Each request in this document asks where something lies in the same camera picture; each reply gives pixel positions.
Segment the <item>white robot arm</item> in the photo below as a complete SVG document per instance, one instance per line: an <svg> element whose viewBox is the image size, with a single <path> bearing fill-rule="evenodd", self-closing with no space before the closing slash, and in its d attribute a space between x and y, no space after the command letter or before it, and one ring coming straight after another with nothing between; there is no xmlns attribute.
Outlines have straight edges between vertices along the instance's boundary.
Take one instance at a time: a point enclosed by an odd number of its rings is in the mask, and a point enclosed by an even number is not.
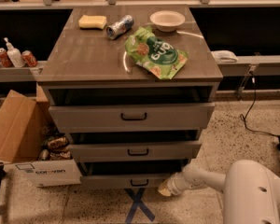
<svg viewBox="0 0 280 224"><path fill-rule="evenodd" d="M280 177L256 161L236 161L225 174L190 163L158 192L170 197L206 187L223 194L223 224L280 224Z"/></svg>

